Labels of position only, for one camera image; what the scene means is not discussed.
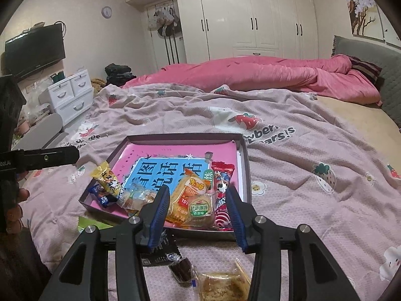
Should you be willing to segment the person's left hand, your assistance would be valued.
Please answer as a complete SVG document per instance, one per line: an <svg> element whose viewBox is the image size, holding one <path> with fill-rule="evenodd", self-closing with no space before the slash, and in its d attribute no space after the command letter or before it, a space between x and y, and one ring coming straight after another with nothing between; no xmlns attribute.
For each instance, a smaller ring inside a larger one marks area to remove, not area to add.
<svg viewBox="0 0 401 301"><path fill-rule="evenodd" d="M22 230L23 210L20 206L21 202L27 201L31 193L26 188L21 188L19 182L26 179L28 171L19 173L15 176L15 180L11 182L12 187L12 206L5 210L6 216L6 232L9 235L18 234Z"/></svg>

